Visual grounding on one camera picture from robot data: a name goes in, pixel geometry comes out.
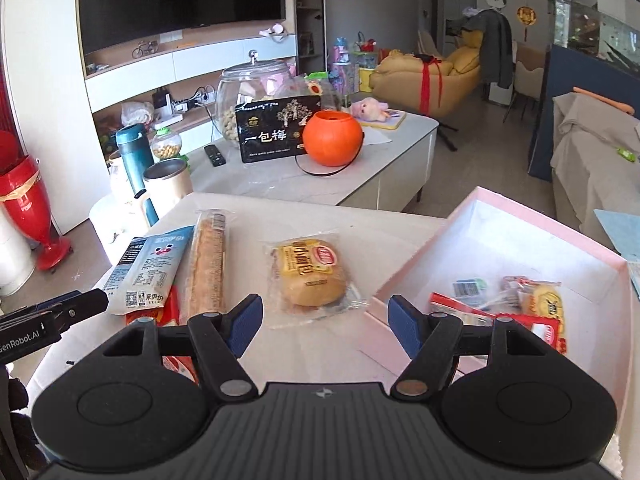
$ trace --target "water bottle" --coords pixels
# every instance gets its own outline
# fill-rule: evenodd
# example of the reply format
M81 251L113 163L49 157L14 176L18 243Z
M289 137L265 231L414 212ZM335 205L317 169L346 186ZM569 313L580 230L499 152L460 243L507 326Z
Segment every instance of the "water bottle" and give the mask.
M145 189L145 183L142 180L143 173L154 163L144 124L134 124L117 131L116 143L133 193L137 194ZM144 207L149 225L154 225L158 222L158 215L151 200L147 200Z

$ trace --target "red ribbon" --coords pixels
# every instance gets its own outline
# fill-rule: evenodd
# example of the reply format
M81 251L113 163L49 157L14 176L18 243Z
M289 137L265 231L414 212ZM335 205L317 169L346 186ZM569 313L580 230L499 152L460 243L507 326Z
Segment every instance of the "red ribbon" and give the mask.
M420 113L429 115L430 99L431 99L431 74L429 74L429 66L435 65L438 69L438 108L442 102L442 72L440 64L442 60L431 58L422 65L422 87L420 88Z

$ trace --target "white mug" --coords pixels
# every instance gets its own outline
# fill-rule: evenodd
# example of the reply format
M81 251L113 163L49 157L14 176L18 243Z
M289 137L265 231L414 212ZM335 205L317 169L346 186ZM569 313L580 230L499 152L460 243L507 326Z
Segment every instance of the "white mug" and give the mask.
M136 195L135 200L144 218L146 218L143 212L146 200L151 200L158 218L162 218L180 200L193 193L187 163L181 158L168 158L150 166L143 173L142 180L145 183L145 189Z

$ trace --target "orange pumpkin bucket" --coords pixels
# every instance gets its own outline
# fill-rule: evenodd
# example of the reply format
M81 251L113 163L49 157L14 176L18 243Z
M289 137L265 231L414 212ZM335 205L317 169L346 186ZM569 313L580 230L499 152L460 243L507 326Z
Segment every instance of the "orange pumpkin bucket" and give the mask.
M309 119L302 140L314 161L334 168L356 158L364 142L364 132L349 114L323 110Z

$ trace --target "chair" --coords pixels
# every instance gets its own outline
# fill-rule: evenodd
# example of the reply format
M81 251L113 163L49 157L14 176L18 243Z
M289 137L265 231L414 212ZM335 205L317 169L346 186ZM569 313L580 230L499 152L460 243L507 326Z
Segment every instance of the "chair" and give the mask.
M442 54L438 52L433 37L426 30L418 31L418 54L442 58Z
M513 79L513 96L511 97L511 102L504 114L502 122L507 120L518 96L524 96L525 98L520 120L524 118L524 112L527 109L529 99L533 99L534 105L540 101L544 73L545 53L519 43L516 54L516 70Z
M431 38L426 32L421 34L420 38L427 36ZM434 119L442 118L455 110L480 83L482 32L463 31L462 37L465 46L457 49L438 66L429 67L431 92L428 115ZM377 66L369 79L373 97L420 114L423 69L423 62L411 54L387 57ZM442 95L439 92L440 77L442 77ZM446 124L440 124L440 126L438 136L452 152L457 151L441 128L453 131L457 129Z

